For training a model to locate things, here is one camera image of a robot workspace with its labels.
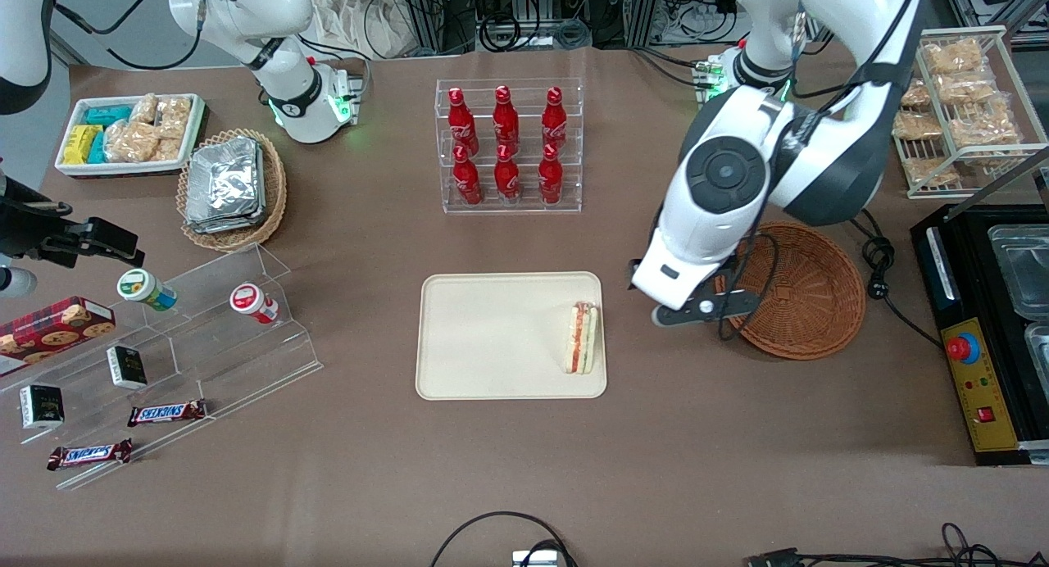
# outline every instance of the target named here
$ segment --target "snickers bar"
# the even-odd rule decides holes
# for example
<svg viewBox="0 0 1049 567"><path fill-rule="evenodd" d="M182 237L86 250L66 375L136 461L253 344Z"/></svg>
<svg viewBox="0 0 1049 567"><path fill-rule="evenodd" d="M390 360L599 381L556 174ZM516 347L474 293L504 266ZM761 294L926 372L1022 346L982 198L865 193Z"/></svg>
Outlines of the snickers bar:
<svg viewBox="0 0 1049 567"><path fill-rule="evenodd" d="M204 399L194 399L185 404L170 404L170 406L153 406L152 408L131 408L128 428L134 428L140 422L194 420L202 418L207 414L208 409L205 407Z"/></svg>
<svg viewBox="0 0 1049 567"><path fill-rule="evenodd" d="M64 449L59 446L51 453L51 458L47 461L47 471L59 471L60 468L70 468L80 466L83 463L120 461L122 463L131 460L131 439L128 437L117 444L105 444L102 446L87 446L83 449Z"/></svg>

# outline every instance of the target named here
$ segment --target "clear acrylic bottle rack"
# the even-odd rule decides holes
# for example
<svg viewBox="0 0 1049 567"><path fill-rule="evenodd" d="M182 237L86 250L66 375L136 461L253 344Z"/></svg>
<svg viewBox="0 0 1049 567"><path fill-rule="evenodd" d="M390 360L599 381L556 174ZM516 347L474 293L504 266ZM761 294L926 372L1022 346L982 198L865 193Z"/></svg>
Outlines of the clear acrylic bottle rack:
<svg viewBox="0 0 1049 567"><path fill-rule="evenodd" d="M511 100L520 117L520 150L514 157L520 170L521 198L517 204L502 204L495 189L495 130L492 111L495 109L495 88L510 88ZM561 88L564 107L565 141L560 160L564 171L561 200L543 204L539 197L539 161L542 160L542 111L547 108L547 90ZM455 187L452 175L452 131L448 125L451 105L448 90L461 88L466 105L473 112L480 150L473 163L480 175L485 200L468 204ZM433 104L437 131L437 168L441 171L441 200L448 213L510 212L580 212L583 209L583 82L580 78L491 79L491 81L437 81Z"/></svg>

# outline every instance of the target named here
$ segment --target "red cookie box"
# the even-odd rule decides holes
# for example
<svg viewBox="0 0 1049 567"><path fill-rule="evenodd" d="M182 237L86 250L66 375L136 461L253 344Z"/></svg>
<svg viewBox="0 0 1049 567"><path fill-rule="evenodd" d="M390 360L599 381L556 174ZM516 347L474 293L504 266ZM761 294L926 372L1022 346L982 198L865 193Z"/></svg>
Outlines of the red cookie box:
<svg viewBox="0 0 1049 567"><path fill-rule="evenodd" d="M60 351L113 331L116 318L108 306L70 296L36 313L0 325L0 377Z"/></svg>

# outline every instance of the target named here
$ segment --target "emergency stop button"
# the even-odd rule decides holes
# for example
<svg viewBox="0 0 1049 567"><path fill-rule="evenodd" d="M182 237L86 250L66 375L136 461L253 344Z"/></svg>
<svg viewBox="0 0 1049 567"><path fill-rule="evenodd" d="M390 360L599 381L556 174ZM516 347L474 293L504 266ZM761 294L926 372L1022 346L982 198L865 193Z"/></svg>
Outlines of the emergency stop button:
<svg viewBox="0 0 1049 567"><path fill-rule="evenodd" d="M960 332L945 344L947 357L963 365L971 365L980 358L980 343L970 332Z"/></svg>

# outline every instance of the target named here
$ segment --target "yellow control panel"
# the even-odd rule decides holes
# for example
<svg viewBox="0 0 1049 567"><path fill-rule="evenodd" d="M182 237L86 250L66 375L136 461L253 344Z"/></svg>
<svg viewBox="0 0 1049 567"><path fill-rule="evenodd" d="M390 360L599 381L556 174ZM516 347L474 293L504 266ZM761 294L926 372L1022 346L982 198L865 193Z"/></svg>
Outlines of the yellow control panel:
<svg viewBox="0 0 1049 567"><path fill-rule="evenodd" d="M987 343L975 318L940 332L965 424L978 453L1015 451L1016 433L1005 407Z"/></svg>

